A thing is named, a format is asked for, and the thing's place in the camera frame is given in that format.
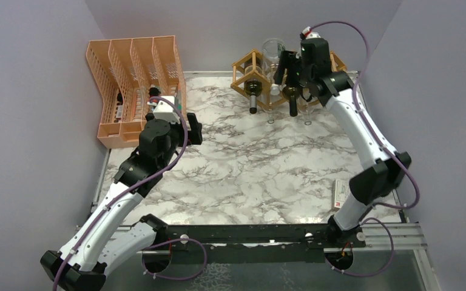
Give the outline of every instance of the small box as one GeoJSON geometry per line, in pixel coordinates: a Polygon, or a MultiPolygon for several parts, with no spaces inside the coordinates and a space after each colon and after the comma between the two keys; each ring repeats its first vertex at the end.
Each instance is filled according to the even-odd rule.
{"type": "MultiPolygon", "coordinates": [[[[162,98],[167,99],[167,101],[173,103],[176,107],[178,107],[178,99],[174,96],[162,96],[162,98]]],[[[178,114],[174,111],[172,106],[169,104],[166,104],[163,101],[159,101],[158,105],[156,105],[156,108],[153,110],[154,117],[157,119],[163,119],[167,121],[170,124],[179,124],[180,122],[180,117],[178,114]]]]}
{"type": "Polygon", "coordinates": [[[350,194],[349,182],[336,179],[333,182],[333,209],[340,209],[350,194]]]}

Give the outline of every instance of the cable clip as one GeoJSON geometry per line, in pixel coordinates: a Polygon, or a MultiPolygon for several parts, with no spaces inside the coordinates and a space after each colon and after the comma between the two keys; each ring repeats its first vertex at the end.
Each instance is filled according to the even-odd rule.
{"type": "Polygon", "coordinates": [[[303,29],[303,35],[305,35],[305,37],[307,37],[311,32],[312,30],[310,29],[310,26],[303,29]]]}

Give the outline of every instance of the clear glass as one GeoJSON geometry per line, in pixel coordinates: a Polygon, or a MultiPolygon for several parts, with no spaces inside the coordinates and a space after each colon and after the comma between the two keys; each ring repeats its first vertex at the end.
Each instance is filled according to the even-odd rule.
{"type": "Polygon", "coordinates": [[[274,82],[274,73],[278,69],[281,52],[284,50],[285,43],[279,38],[269,38],[262,45],[262,70],[271,83],[274,82]]]}
{"type": "Polygon", "coordinates": [[[263,111],[267,113],[267,123],[273,124],[274,123],[274,106],[272,106],[273,101],[277,98],[277,95],[271,95],[269,93],[263,93],[258,98],[264,104],[262,106],[263,111]]]}
{"type": "MultiPolygon", "coordinates": [[[[308,99],[310,98],[310,93],[308,89],[303,89],[303,96],[308,99]]],[[[297,98],[297,110],[301,113],[301,115],[305,118],[305,125],[312,124],[312,115],[311,113],[314,111],[315,105],[311,105],[309,102],[304,100],[301,96],[297,98]]]]}

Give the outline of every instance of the orange dish rack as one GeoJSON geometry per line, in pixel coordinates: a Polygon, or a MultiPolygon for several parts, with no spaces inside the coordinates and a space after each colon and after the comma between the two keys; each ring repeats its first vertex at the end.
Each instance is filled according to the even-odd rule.
{"type": "Polygon", "coordinates": [[[175,36],[90,41],[87,61],[103,98],[97,138],[108,149],[138,145],[153,86],[164,96],[176,96],[186,116],[186,86],[175,36]]]}

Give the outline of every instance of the black metal bar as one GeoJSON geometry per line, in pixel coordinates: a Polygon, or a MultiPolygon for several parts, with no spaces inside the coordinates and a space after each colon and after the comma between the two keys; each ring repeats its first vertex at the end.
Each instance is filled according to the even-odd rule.
{"type": "MultiPolygon", "coordinates": [[[[204,244],[209,263],[324,263],[324,248],[365,247],[356,233],[344,241],[331,243],[326,239],[327,224],[245,224],[169,226],[171,239],[188,236],[204,244]]],[[[199,264],[203,251],[192,243],[176,242],[171,247],[172,264],[199,264]]]]}

